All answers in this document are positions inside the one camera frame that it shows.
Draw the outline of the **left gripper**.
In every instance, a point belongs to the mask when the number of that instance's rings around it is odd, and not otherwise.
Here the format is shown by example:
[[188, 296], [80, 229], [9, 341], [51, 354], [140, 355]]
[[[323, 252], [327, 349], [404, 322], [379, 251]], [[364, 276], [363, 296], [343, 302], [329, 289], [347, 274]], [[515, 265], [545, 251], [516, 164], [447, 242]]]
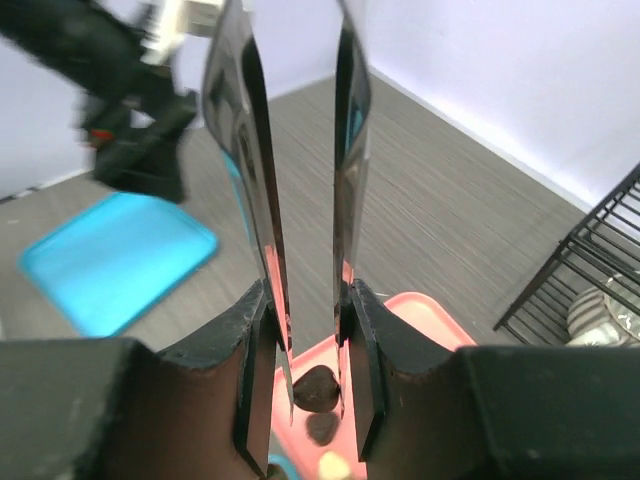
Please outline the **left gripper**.
[[93, 149], [92, 179], [113, 190], [185, 201], [179, 144], [197, 115], [197, 94], [174, 94], [161, 102], [148, 124], [136, 126], [133, 100], [108, 103], [87, 96], [80, 128]]

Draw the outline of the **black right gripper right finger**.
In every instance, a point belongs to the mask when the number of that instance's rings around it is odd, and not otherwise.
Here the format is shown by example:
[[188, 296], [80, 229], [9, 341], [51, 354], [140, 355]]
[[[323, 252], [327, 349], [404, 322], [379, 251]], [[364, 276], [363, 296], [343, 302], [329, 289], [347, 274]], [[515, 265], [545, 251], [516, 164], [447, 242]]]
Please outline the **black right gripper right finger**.
[[639, 353], [449, 351], [350, 292], [357, 451], [372, 479], [635, 479]]

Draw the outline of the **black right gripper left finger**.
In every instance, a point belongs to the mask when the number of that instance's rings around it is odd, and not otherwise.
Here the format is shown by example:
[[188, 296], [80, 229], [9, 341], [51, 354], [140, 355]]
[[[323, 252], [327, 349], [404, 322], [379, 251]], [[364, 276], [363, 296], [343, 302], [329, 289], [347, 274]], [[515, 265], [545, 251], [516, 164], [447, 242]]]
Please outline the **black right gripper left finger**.
[[261, 283], [154, 352], [132, 338], [1, 345], [5, 479], [259, 479], [278, 333]]

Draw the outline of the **stainless steel tongs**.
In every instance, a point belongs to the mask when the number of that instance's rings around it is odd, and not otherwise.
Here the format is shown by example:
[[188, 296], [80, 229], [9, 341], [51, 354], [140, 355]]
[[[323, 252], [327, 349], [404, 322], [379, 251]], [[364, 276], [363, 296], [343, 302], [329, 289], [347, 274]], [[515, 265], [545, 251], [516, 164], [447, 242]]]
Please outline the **stainless steel tongs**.
[[[342, 25], [335, 76], [332, 278], [338, 382], [344, 388], [347, 308], [369, 165], [372, 88], [352, 5], [342, 1], [339, 6]], [[223, 4], [202, 93], [207, 130], [228, 167], [261, 279], [275, 307], [282, 349], [291, 356], [286, 256], [265, 79], [249, 15], [240, 1]]]

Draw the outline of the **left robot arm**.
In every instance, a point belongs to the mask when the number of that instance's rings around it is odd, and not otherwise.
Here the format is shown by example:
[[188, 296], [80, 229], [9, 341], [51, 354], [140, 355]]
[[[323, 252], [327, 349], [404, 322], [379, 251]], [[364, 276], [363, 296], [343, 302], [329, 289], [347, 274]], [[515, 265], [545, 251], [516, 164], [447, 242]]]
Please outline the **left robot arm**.
[[148, 3], [128, 23], [98, 1], [4, 1], [1, 33], [84, 90], [78, 127], [93, 150], [95, 181], [179, 204], [178, 147], [198, 95], [176, 90], [169, 59], [143, 60], [160, 12]]

